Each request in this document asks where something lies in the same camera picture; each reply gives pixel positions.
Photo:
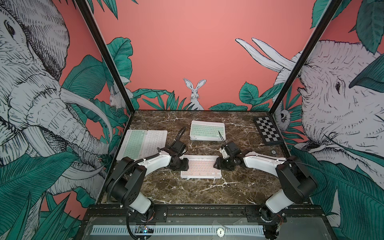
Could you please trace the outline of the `pink keyboard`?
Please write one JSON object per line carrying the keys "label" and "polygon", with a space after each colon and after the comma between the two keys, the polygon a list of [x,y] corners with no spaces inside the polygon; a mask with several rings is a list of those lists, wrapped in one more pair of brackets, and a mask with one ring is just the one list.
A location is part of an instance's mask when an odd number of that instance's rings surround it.
{"label": "pink keyboard", "polygon": [[219,156],[184,155],[189,160],[187,171],[181,171],[182,179],[221,179],[221,170],[214,164]]}

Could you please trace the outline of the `white keyboard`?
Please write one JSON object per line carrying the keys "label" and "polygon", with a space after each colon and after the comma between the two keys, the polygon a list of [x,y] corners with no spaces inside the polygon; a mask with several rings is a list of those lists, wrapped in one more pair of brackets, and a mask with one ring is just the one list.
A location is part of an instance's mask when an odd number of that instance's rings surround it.
{"label": "white keyboard", "polygon": [[164,148],[167,141],[167,131],[146,130],[140,150],[139,158],[149,157],[158,153],[158,149]]}

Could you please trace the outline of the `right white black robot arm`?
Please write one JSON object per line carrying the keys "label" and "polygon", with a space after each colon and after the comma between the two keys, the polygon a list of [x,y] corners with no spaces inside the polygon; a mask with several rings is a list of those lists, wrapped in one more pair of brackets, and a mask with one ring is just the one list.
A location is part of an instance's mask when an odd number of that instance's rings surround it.
{"label": "right white black robot arm", "polygon": [[318,188],[318,182],[307,166],[297,157],[275,158],[245,151],[227,154],[216,159],[214,168],[233,171],[236,166],[256,169],[276,176],[281,189],[270,196],[259,208],[257,216],[266,223],[281,220],[281,211],[293,204],[303,203]]}

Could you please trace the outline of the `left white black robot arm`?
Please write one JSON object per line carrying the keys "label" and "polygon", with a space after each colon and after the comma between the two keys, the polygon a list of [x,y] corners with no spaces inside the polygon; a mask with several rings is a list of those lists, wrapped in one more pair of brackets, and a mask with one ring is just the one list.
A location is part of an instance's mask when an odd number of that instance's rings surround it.
{"label": "left white black robot arm", "polygon": [[187,171],[189,159],[169,149],[161,149],[155,155],[139,160],[124,157],[105,182],[107,202],[116,200],[123,207],[142,215],[151,215],[153,203],[141,193],[141,188],[145,177],[161,168]]}

